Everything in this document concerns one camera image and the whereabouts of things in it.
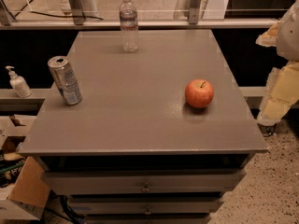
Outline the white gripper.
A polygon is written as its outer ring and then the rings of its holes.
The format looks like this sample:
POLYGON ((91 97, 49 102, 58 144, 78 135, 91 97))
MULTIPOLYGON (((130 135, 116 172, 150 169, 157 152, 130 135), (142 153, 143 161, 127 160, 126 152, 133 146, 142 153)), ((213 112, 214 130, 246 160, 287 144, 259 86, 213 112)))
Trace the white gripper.
POLYGON ((255 43, 263 47, 277 46, 277 54, 287 60, 281 69, 274 67, 266 81, 265 95, 259 107, 257 122, 273 126, 281 121, 299 101, 299 0, 259 35, 255 43))

